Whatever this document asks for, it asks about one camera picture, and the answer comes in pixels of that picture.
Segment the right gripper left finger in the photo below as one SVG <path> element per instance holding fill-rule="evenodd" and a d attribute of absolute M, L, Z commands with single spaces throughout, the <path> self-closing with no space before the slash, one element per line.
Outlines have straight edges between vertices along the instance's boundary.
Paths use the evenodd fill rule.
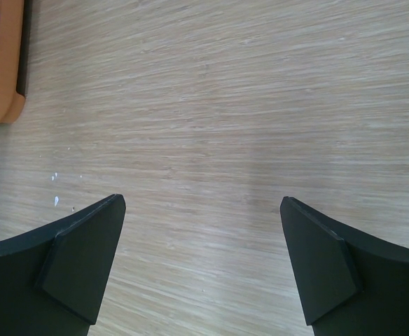
<path fill-rule="evenodd" d="M 0 241 L 0 335 L 87 335 L 124 217 L 125 199 L 114 194 Z"/>

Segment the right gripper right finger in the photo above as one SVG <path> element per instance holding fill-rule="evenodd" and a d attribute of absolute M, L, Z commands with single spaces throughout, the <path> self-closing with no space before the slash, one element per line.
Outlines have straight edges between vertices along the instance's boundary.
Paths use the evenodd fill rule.
<path fill-rule="evenodd" d="M 305 322 L 315 335 L 409 335 L 409 248 L 294 197 L 282 228 Z"/>

